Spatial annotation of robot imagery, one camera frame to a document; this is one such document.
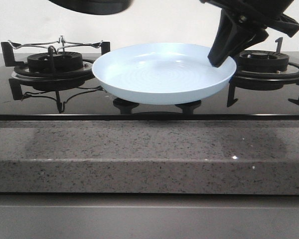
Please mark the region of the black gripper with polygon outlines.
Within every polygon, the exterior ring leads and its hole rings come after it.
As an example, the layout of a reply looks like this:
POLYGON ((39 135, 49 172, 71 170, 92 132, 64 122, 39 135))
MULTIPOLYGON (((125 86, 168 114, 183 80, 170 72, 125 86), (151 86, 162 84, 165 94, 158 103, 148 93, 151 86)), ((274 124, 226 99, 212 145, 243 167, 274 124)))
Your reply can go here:
POLYGON ((293 37, 299 23, 284 14, 291 0, 203 0, 221 8, 218 31, 208 54, 212 66, 220 67, 229 56, 261 43, 272 28, 293 37))

